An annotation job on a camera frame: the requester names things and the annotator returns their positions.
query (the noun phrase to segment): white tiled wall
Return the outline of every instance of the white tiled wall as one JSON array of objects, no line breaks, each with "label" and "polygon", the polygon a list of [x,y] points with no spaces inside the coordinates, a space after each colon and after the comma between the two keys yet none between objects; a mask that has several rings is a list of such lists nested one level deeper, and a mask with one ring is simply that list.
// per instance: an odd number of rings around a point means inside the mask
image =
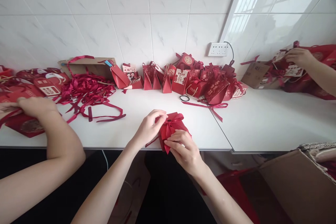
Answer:
[{"label": "white tiled wall", "polygon": [[269,60],[281,48],[299,40],[302,46],[336,43],[336,0],[239,0],[225,40],[235,51],[241,78],[248,65]]},{"label": "white tiled wall", "polygon": [[[121,64],[154,60],[162,67],[175,52],[205,64],[231,0],[0,0],[0,65],[16,70],[56,67],[79,55],[114,57]],[[226,40],[238,63],[271,57],[294,40],[336,43],[336,0],[239,0]]]}]

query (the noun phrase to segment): hand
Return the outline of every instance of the hand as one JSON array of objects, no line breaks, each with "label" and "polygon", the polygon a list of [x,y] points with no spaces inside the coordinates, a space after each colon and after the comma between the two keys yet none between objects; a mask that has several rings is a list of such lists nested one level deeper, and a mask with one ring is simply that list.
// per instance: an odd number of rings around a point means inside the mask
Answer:
[{"label": "hand", "polygon": [[0,119],[17,109],[18,106],[19,105],[17,103],[0,103]]},{"label": "hand", "polygon": [[318,60],[310,53],[310,51],[302,48],[294,48],[286,53],[287,62],[293,62],[303,69],[308,68]]},{"label": "hand", "polygon": [[200,151],[188,132],[180,129],[176,130],[175,133],[165,141],[165,144],[171,148],[170,151],[177,162],[191,176],[200,177],[204,174],[207,165],[202,160]]},{"label": "hand", "polygon": [[30,97],[28,99],[19,97],[17,99],[19,107],[22,108],[25,114],[39,119],[50,112],[57,112],[56,104],[47,98],[42,97]]},{"label": "hand", "polygon": [[[160,117],[160,119],[155,123],[156,117]],[[135,143],[138,148],[141,149],[143,146],[145,146],[145,144],[152,141],[167,118],[168,116],[166,111],[153,110],[142,120],[142,123],[140,124],[131,142]]]}]

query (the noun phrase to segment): brown cardboard box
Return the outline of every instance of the brown cardboard box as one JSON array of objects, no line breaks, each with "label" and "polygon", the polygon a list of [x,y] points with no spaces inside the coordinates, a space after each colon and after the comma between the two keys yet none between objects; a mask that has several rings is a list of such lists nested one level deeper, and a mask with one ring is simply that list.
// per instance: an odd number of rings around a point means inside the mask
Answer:
[{"label": "brown cardboard box", "polygon": [[267,83],[268,78],[264,78],[270,68],[270,66],[265,65],[266,62],[257,61],[251,63],[241,81],[253,89],[279,89],[279,78],[274,77],[270,83]]},{"label": "brown cardboard box", "polygon": [[[104,76],[106,79],[113,80],[112,73],[110,71],[110,67],[106,65],[105,60],[111,60],[114,64],[116,61],[114,58],[83,58],[72,62],[69,64],[69,67],[73,74],[86,74],[86,68],[90,73],[94,73],[96,75]],[[61,69],[71,78],[71,73],[67,67],[68,60],[59,61],[58,64],[61,66]]]},{"label": "brown cardboard box", "polygon": [[336,182],[299,149],[259,172],[293,223],[336,223]]}]

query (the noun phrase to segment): electrical outlet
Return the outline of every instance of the electrical outlet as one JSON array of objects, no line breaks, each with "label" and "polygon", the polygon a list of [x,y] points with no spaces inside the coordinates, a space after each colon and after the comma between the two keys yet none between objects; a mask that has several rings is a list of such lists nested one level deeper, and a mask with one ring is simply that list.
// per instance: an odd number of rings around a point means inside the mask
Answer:
[{"label": "electrical outlet", "polygon": [[227,43],[211,43],[209,57],[226,57],[229,45]]}]

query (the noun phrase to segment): white table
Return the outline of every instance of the white table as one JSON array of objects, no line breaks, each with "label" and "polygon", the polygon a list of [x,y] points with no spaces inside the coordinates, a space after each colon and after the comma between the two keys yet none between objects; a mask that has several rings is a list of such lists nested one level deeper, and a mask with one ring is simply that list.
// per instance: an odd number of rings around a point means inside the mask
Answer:
[{"label": "white table", "polygon": [[[126,94],[117,90],[110,98],[110,103],[124,110],[126,117],[112,122],[89,122],[81,115],[69,125],[75,130],[87,149],[123,149],[137,131],[143,118],[153,109],[167,113],[178,112],[184,115],[183,123],[192,134],[193,140],[201,150],[231,150],[222,129],[208,108],[183,104],[179,94],[163,94],[161,90],[128,90]],[[65,114],[71,105],[58,105],[60,113],[68,120],[73,111]],[[93,116],[119,115],[119,111],[104,105],[92,107]],[[27,138],[18,132],[3,126],[0,130],[1,147],[46,147],[45,134]],[[145,149],[160,149],[159,140]]]},{"label": "white table", "polygon": [[248,88],[241,99],[215,109],[235,153],[290,151],[303,143],[336,141],[336,101],[305,93]]}]

